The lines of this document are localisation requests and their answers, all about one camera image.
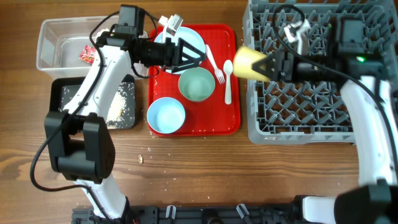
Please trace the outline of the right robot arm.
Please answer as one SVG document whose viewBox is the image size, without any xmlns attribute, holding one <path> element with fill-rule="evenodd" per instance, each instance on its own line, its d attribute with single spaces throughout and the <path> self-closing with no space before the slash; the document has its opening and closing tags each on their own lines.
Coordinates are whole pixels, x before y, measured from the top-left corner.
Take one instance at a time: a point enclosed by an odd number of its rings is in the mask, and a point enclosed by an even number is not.
<svg viewBox="0 0 398 224">
<path fill-rule="evenodd" d="M 382 58 L 365 53 L 363 28 L 359 19 L 332 21 L 324 56 L 252 50 L 248 57 L 256 80 L 335 82 L 353 126 L 358 188 L 337 197 L 298 196 L 290 205 L 272 208 L 288 222 L 397 222 L 397 126 L 391 85 Z"/>
</svg>

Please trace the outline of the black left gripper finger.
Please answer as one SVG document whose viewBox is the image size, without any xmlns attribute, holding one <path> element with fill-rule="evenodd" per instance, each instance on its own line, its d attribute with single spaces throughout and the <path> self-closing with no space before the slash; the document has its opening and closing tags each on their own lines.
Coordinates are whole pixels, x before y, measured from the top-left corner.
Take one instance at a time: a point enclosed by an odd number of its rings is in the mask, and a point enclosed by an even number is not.
<svg viewBox="0 0 398 224">
<path fill-rule="evenodd" d="M 193 61 L 191 61 L 191 60 L 181 60 L 181 61 L 178 61 L 177 64 L 174 66 L 174 74 L 181 74 L 187 69 L 199 67 L 202 62 L 203 62 L 202 60 L 193 60 Z"/>
<path fill-rule="evenodd" d="M 187 49 L 193 54 L 190 55 L 185 53 L 183 50 Z M 194 47 L 192 44 L 189 44 L 186 40 L 178 38 L 176 41 L 176 46 L 174 50 L 174 57 L 177 60 L 205 60 L 206 54 Z"/>
</svg>

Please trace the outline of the white plastic fork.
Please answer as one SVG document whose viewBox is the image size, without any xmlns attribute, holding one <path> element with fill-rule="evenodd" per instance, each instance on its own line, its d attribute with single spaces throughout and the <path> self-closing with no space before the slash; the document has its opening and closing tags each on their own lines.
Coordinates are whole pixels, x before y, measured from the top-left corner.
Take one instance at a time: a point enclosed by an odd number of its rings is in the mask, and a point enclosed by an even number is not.
<svg viewBox="0 0 398 224">
<path fill-rule="evenodd" d="M 205 53 L 206 53 L 206 56 L 207 56 L 208 60 L 210 61 L 211 65 L 213 67 L 216 79 L 218 80 L 218 82 L 220 84 L 225 83 L 223 72 L 218 68 L 218 66 L 217 66 L 217 64 L 215 62 L 214 56 L 212 54 L 212 51 L 210 49 L 210 46 L 208 44 L 205 45 Z"/>
</svg>

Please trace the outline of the green bowl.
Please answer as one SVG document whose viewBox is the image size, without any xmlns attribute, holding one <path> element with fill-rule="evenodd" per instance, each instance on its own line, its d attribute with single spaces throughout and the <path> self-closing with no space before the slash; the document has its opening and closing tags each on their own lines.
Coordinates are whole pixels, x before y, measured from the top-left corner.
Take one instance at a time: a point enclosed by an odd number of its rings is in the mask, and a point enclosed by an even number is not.
<svg viewBox="0 0 398 224">
<path fill-rule="evenodd" d="M 202 102 L 215 90 L 215 78 L 205 68 L 196 67 L 185 70 L 178 79 L 180 93 L 192 102 Z"/>
</svg>

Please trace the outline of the light blue bowl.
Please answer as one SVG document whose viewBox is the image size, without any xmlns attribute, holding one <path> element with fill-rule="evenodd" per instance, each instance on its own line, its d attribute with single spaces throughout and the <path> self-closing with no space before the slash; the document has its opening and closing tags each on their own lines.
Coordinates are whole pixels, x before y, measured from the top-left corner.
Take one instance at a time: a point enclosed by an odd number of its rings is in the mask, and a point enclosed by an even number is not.
<svg viewBox="0 0 398 224">
<path fill-rule="evenodd" d="M 163 97 L 150 104 L 147 110 L 149 126 L 160 134 L 178 131 L 186 118 L 185 108 L 175 98 Z"/>
</svg>

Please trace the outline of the yellow plastic cup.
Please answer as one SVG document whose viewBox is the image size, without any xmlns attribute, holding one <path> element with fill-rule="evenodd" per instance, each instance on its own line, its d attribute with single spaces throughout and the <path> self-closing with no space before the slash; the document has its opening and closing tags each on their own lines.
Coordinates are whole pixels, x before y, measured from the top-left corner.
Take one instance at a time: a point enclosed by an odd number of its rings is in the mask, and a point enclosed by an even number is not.
<svg viewBox="0 0 398 224">
<path fill-rule="evenodd" d="M 233 59 L 233 75 L 238 78 L 245 78 L 248 80 L 258 80 L 268 82 L 269 79 L 255 72 L 252 69 L 252 64 L 260 59 L 266 58 L 266 55 L 246 46 L 241 46 Z"/>
</svg>

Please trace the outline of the light blue plate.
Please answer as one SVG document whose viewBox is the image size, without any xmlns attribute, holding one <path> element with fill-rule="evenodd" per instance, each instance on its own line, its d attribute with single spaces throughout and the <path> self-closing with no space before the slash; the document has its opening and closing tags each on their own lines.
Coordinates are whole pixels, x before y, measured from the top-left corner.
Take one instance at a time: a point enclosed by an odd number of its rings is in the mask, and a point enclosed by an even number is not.
<svg viewBox="0 0 398 224">
<path fill-rule="evenodd" d="M 155 42 L 157 43 L 161 43 L 162 42 L 162 31 L 159 32 L 158 36 L 155 38 Z M 175 33 L 174 36 L 172 36 L 169 33 L 166 33 L 166 37 L 171 38 L 171 42 L 173 42 L 176 46 L 178 45 L 178 39 L 183 39 L 184 41 L 188 42 L 189 44 L 191 44 L 193 47 L 195 47 L 196 49 L 202 51 L 203 53 L 205 53 L 205 42 L 202 39 L 202 37 L 199 35 L 199 33 L 197 33 L 196 31 L 194 31 L 191 28 L 188 27 L 180 27 L 178 29 L 178 31 Z M 195 53 L 194 51 L 183 47 L 183 53 L 192 56 L 194 58 L 198 58 L 200 55 L 198 55 L 197 53 Z M 165 72 L 167 73 L 171 73 L 171 74 L 175 74 L 175 75 L 180 75 L 182 74 L 184 71 L 179 71 L 179 72 L 174 72 L 172 73 L 171 70 L 166 69 Z"/>
</svg>

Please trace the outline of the red snack wrapper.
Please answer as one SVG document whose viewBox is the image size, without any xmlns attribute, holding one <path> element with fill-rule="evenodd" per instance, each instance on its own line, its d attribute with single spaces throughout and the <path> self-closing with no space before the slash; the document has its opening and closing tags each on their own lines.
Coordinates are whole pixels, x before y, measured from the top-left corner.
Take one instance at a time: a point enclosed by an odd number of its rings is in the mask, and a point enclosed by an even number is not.
<svg viewBox="0 0 398 224">
<path fill-rule="evenodd" d="M 96 49 L 94 47 L 86 45 L 83 48 L 82 52 L 80 53 L 79 59 L 83 62 L 92 65 L 95 60 L 95 53 Z"/>
</svg>

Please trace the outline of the rice and food scraps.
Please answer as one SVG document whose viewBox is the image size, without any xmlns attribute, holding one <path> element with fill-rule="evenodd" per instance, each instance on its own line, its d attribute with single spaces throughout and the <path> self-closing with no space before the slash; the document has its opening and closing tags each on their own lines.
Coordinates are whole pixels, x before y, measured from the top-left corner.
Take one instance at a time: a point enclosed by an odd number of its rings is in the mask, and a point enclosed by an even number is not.
<svg viewBox="0 0 398 224">
<path fill-rule="evenodd" d="M 80 85 L 62 87 L 58 110 L 62 111 L 77 93 Z M 122 82 L 113 98 L 106 118 L 108 129 L 131 129 L 135 125 L 135 83 Z"/>
</svg>

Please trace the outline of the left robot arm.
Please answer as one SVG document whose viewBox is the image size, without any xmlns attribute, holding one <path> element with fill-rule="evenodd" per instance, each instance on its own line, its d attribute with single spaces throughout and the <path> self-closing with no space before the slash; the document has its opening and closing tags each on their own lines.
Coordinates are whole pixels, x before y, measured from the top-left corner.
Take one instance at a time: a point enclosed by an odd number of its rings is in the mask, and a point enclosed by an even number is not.
<svg viewBox="0 0 398 224">
<path fill-rule="evenodd" d="M 136 223 L 128 198 L 121 193 L 112 174 L 115 147 L 106 125 L 108 111 L 120 83 L 135 72 L 135 64 L 157 70 L 179 72 L 198 67 L 204 51 L 183 39 L 172 41 L 181 22 L 177 17 L 153 20 L 163 27 L 162 41 L 143 37 L 148 12 L 138 6 L 122 5 L 117 23 L 109 30 L 96 26 L 89 39 L 95 48 L 94 62 L 72 100 L 45 117 L 47 149 L 52 169 L 79 188 L 93 209 L 94 223 Z"/>
</svg>

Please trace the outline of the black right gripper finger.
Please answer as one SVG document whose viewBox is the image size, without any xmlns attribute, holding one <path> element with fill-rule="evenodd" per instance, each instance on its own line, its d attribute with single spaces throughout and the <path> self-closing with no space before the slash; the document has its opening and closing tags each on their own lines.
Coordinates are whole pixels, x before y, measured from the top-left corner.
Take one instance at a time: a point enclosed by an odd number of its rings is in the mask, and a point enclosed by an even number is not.
<svg viewBox="0 0 398 224">
<path fill-rule="evenodd" d="M 275 67 L 281 53 L 281 51 L 276 51 L 266 55 L 265 57 L 254 61 L 252 63 L 252 67 L 260 67 L 261 65 L 265 65 L 266 67 Z"/>
<path fill-rule="evenodd" d="M 279 81 L 279 74 L 275 70 L 274 66 L 271 65 L 252 65 L 254 72 L 253 80 L 259 80 L 263 82 Z"/>
</svg>

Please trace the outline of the white plastic spoon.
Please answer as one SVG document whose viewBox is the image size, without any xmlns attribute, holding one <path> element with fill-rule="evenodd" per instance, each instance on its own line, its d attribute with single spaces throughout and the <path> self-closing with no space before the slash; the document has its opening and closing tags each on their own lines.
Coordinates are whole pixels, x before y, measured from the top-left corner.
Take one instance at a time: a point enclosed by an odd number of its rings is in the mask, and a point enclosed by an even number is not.
<svg viewBox="0 0 398 224">
<path fill-rule="evenodd" d="M 223 71 L 226 75 L 225 81 L 225 95 L 224 95 L 224 102 L 227 105 L 230 105 L 232 102 L 231 96 L 231 74 L 233 72 L 233 63 L 231 60 L 226 60 L 223 65 Z"/>
</svg>

